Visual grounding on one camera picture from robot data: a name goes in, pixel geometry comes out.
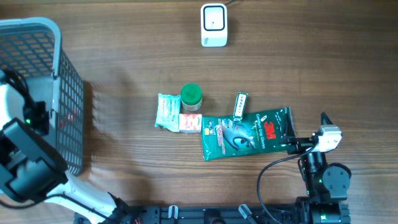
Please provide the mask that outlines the green white slim box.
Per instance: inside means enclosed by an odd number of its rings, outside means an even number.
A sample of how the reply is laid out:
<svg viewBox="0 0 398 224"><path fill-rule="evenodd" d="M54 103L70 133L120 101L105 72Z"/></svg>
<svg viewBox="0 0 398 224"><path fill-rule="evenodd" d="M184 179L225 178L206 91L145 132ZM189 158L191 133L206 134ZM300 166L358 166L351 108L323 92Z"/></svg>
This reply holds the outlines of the green white slim box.
<svg viewBox="0 0 398 224"><path fill-rule="evenodd" d="M243 120L247 99L248 99L247 93L243 92L238 93L234 106L233 121L241 122Z"/></svg>

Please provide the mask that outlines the green 3M gloves package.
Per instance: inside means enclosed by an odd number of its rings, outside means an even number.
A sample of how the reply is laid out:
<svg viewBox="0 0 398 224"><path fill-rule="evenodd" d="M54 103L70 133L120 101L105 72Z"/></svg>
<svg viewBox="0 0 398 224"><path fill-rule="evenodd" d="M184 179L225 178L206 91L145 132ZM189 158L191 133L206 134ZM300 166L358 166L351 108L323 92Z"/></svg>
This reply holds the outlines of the green 3M gloves package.
<svg viewBox="0 0 398 224"><path fill-rule="evenodd" d="M203 117L203 158L210 161L291 150L292 145L280 141L284 126L292 123L289 107L244 114L240 122L231 115Z"/></svg>

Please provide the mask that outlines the red white small box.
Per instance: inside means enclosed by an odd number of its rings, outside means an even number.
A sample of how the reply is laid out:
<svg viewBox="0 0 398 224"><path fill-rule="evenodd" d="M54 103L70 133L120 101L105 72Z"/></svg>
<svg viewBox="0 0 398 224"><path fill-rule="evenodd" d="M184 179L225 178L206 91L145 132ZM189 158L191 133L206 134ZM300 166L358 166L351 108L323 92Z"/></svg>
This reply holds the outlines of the red white small box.
<svg viewBox="0 0 398 224"><path fill-rule="evenodd" d="M183 133L200 133L202 117L201 114L179 114L179 130Z"/></svg>

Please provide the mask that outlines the green lid jar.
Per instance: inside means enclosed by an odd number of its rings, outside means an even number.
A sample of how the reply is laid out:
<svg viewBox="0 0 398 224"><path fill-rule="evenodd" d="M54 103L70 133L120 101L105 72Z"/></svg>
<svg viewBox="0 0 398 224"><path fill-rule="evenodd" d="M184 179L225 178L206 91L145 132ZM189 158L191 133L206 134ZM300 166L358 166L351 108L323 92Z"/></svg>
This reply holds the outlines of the green lid jar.
<svg viewBox="0 0 398 224"><path fill-rule="evenodd" d="M180 92L182 106L188 111L196 111L202 105L203 93L196 83L188 83Z"/></svg>

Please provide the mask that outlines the light green wipes packet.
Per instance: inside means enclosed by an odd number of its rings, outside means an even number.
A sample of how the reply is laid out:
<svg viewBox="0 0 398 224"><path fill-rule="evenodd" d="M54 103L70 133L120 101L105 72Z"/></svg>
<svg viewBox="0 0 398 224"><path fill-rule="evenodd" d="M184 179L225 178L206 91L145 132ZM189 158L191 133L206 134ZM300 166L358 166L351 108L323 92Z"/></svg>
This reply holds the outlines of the light green wipes packet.
<svg viewBox="0 0 398 224"><path fill-rule="evenodd" d="M180 95L158 94L155 127L162 126L172 132L179 132Z"/></svg>

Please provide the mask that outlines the red white package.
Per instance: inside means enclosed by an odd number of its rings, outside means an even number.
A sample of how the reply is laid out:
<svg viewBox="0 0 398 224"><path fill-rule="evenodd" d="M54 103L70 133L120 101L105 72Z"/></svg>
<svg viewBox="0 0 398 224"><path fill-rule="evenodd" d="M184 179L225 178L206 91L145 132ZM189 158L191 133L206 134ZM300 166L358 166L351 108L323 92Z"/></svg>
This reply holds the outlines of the red white package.
<svg viewBox="0 0 398 224"><path fill-rule="evenodd" d="M71 124L75 122L77 119L77 113L76 110L73 110L71 113L67 113L66 115L63 115L60 119L60 127L64 128L68 124Z"/></svg>

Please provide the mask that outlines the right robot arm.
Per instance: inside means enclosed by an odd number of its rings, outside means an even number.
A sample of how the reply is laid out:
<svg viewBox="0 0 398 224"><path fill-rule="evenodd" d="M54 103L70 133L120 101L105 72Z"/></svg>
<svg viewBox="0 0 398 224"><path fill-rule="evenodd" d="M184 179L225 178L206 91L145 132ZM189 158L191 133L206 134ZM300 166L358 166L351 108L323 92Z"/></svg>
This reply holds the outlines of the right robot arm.
<svg viewBox="0 0 398 224"><path fill-rule="evenodd" d="M293 147L289 155L299 156L298 169L307 189L307 196L297 197L294 203L295 223L351 222L348 205L343 203L348 198L351 170L326 161L326 154L338 147L342 137L341 129L326 113L321 114L319 130L309 138L298 138L292 118L286 116L280 143Z"/></svg>

